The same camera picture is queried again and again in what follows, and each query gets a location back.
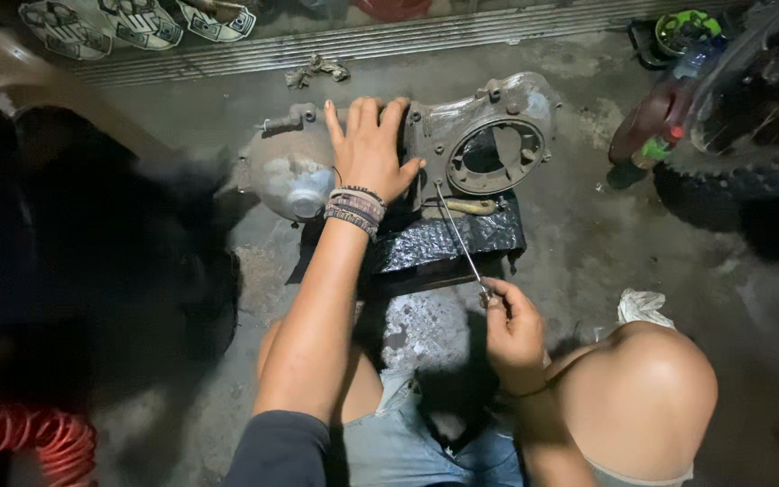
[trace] finger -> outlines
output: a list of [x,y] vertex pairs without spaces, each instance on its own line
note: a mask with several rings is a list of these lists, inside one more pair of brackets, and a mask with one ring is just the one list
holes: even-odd
[[362,117],[359,120],[361,128],[377,128],[377,100],[366,98],[362,102]]
[[393,140],[398,135],[398,128],[402,126],[402,115],[404,115],[404,110],[409,104],[410,100],[407,98],[396,98],[384,110],[383,118],[381,119],[381,131],[385,131]]
[[500,343],[508,333],[504,300],[492,296],[486,308],[486,340],[494,345]]
[[359,130],[359,119],[362,116],[362,103],[365,98],[357,98],[351,103],[351,107],[347,111],[347,136],[350,137],[353,133]]
[[398,186],[397,193],[401,194],[404,192],[404,188],[410,186],[410,183],[414,180],[414,178],[417,177],[417,174],[420,172],[420,169],[423,169],[426,166],[426,160],[415,158],[410,161],[407,161],[402,167],[398,170]]
[[496,293],[504,297],[506,302],[510,305],[510,312],[513,316],[531,310],[528,296],[526,296],[517,286],[492,277],[483,277],[483,282],[485,282],[488,287],[494,289]]
[[326,114],[326,129],[330,131],[332,146],[338,147],[344,142],[344,132],[339,124],[339,113],[336,111],[335,103],[327,100],[324,104],[324,113]]

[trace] screwdriver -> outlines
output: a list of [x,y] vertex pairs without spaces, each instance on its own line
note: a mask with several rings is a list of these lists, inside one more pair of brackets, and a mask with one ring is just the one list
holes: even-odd
[[449,208],[447,207],[447,201],[443,198],[443,195],[440,194],[440,187],[443,185],[443,181],[438,179],[435,181],[435,190],[438,193],[438,197],[440,198],[440,203],[443,204],[443,207],[445,210],[447,210],[447,217],[449,217],[449,223],[453,225],[453,230],[455,230],[455,236],[459,238],[459,243],[461,244],[461,249],[465,251],[465,257],[467,257],[467,262],[471,265],[471,271],[473,271],[473,274],[477,277],[477,283],[480,284],[480,288],[483,290],[482,293],[480,293],[480,306],[483,308],[489,307],[489,300],[492,299],[492,296],[494,293],[491,289],[487,288],[483,284],[483,279],[480,277],[480,273],[477,272],[477,267],[473,265],[473,259],[471,259],[471,254],[467,252],[467,247],[465,246],[465,241],[461,239],[461,234],[459,233],[459,227],[455,226],[455,221],[453,220],[453,215],[450,214]]

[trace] black sleeve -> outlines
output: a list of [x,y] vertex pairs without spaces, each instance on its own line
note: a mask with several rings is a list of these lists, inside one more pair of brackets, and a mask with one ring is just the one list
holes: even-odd
[[223,485],[323,487],[329,445],[329,428],[314,416],[290,411],[260,413],[245,426]]

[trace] forearm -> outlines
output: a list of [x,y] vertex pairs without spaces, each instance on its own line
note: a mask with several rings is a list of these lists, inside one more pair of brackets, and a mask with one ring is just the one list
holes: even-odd
[[588,462],[570,436],[550,391],[518,401],[516,437],[525,470],[539,485],[595,485]]
[[360,228],[327,220],[266,358],[254,414],[281,409],[329,423],[351,346],[353,303],[367,244]]

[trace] hand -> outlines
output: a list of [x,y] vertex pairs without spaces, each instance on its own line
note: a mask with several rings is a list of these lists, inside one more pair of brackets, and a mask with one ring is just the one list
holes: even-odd
[[378,125],[378,100],[357,98],[348,110],[345,135],[335,105],[326,101],[326,127],[336,152],[336,169],[344,185],[372,190],[388,204],[404,193],[420,168],[426,166],[422,159],[398,165],[395,144],[407,106],[405,98],[390,102]]
[[484,277],[494,297],[486,310],[486,351],[504,390],[514,396],[545,386],[543,317],[513,284]]

